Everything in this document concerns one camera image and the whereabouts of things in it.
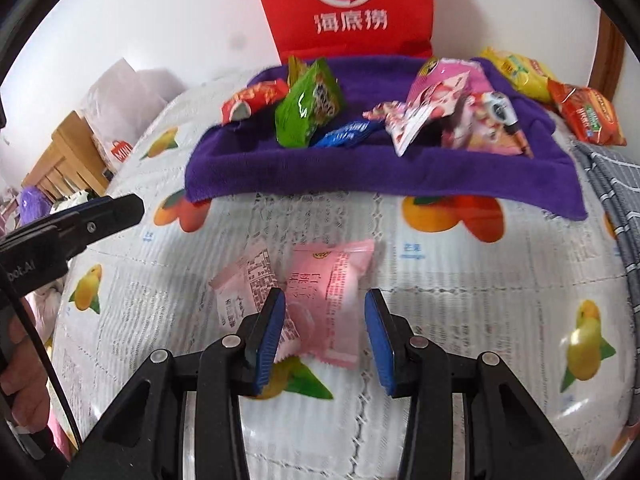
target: white wall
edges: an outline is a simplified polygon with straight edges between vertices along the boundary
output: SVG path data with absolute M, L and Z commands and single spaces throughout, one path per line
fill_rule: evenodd
M 640 162 L 640 62 L 628 45 L 613 104 L 627 142 L 626 148 L 620 150 Z
M 508 48 L 585 83 L 597 23 L 591 0 L 436 0 L 433 43 L 436 54 L 451 57 Z M 175 76 L 162 88 L 167 98 L 241 66 L 277 62 L 259 0 L 62 0 L 0 89 L 10 144 L 0 142 L 0 171 L 10 184 L 19 185 L 56 125 L 120 57 L 137 70 Z
M 471 57 L 486 46 L 543 61 L 563 82 L 586 84 L 600 9 L 593 0 L 435 0 L 438 56 Z

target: purple towel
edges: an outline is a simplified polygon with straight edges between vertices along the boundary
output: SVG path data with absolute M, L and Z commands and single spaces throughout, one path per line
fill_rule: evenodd
M 445 150 L 422 137 L 396 156 L 386 132 L 354 148 L 286 149 L 275 139 L 274 108 L 202 136 L 186 168 L 191 202 L 236 193 L 297 194 L 334 190 L 408 196 L 481 195 L 532 204 L 571 220 L 587 212 L 575 166 L 552 139 L 555 124 L 539 104 L 517 93 L 491 62 L 478 59 L 494 88 L 507 94 L 534 159 Z M 424 60 L 403 56 L 336 57 L 328 63 L 348 108 L 316 137 L 384 101 L 403 101 Z M 287 78 L 287 67 L 258 74 L 249 84 Z

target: black cable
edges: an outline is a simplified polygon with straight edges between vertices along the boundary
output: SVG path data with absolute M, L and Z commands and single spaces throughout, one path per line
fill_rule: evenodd
M 4 271 L 2 264 L 0 264 L 0 290 L 4 292 L 5 296 L 11 303 L 12 307 L 15 310 L 16 316 L 22 323 L 22 326 L 26 330 L 27 334 L 29 335 L 29 338 L 31 339 L 31 341 L 33 342 L 33 345 L 35 346 L 36 352 L 38 353 L 38 357 L 40 358 L 40 361 L 42 362 L 42 365 L 44 366 L 44 369 L 47 372 L 47 376 L 51 381 L 53 390 L 58 396 L 60 405 L 62 405 L 62 410 L 65 412 L 66 420 L 68 421 L 69 426 L 71 427 L 71 433 L 73 433 L 73 436 L 76 440 L 76 445 L 78 446 L 78 449 L 79 449 L 80 446 L 82 445 L 82 439 L 80 438 L 80 431 L 78 431 L 78 425 L 76 424 L 74 414 L 71 412 L 71 407 L 69 406 L 69 402 L 68 400 L 66 400 L 66 395 L 64 393 L 64 390 L 62 389 L 60 380 L 56 375 L 56 371 L 53 369 L 53 365 L 51 364 L 51 361 L 49 360 L 49 355 L 47 355 L 47 351 L 45 350 L 44 345 L 40 340 L 38 331 L 36 330 L 36 327 L 34 327 L 33 323 L 31 322 L 31 318 L 29 317 L 29 314 L 27 314 L 27 312 L 25 311 L 24 305 L 20 300 L 20 296 L 18 296 L 18 293 L 15 291 L 14 286 L 11 284 L 11 281 L 9 280 L 7 273 Z

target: finger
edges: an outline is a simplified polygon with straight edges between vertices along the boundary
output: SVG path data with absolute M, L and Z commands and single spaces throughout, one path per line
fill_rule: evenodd
M 51 403 L 49 402 L 49 397 L 40 401 L 40 404 L 37 405 L 33 415 L 31 415 L 29 423 L 26 426 L 29 433 L 37 433 L 47 427 L 50 407 Z
M 33 421 L 36 409 L 43 401 L 49 402 L 47 375 L 38 373 L 31 383 L 15 396 L 12 407 L 15 421 L 25 428 L 28 427 Z
M 30 384 L 33 378 L 43 371 L 44 367 L 31 340 L 23 339 L 15 346 L 11 361 L 0 376 L 0 388 L 7 395 L 14 394 Z
M 27 300 L 25 300 L 24 298 L 22 298 L 20 301 L 22 302 L 22 306 L 24 307 L 29 318 L 31 319 L 31 322 L 35 323 L 35 316 L 33 315 L 33 309 L 31 308 L 31 305 L 29 305 Z M 18 344 L 26 336 L 27 336 L 27 332 L 24 329 L 22 322 L 20 322 L 17 316 L 14 316 L 11 322 L 9 323 L 9 340 L 13 344 Z

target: pink snack package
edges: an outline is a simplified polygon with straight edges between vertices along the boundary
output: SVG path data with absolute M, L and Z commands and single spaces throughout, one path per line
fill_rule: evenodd
M 468 76 L 463 72 L 423 90 L 414 101 L 382 103 L 362 115 L 369 120 L 384 118 L 396 155 L 403 156 L 425 124 L 455 111 L 457 102 L 466 95 Z
M 216 293 L 223 333 L 235 333 L 245 316 L 261 311 L 271 288 L 278 286 L 264 241 L 248 246 L 242 256 L 210 280 L 209 285 Z M 289 317 L 287 305 L 274 361 L 299 353 L 300 334 Z
M 533 158 L 516 111 L 501 92 L 464 96 L 444 124 L 443 148 Z
M 468 73 L 466 89 L 469 92 L 485 93 L 494 91 L 491 83 L 484 75 L 482 66 L 478 62 L 449 59 L 447 57 L 441 59 L 432 57 L 418 71 L 406 101 L 408 103 L 415 101 L 427 88 L 465 72 Z
M 300 331 L 300 353 L 345 368 L 358 365 L 363 313 L 358 279 L 369 267 L 373 250 L 373 240 L 294 247 L 286 295 Z

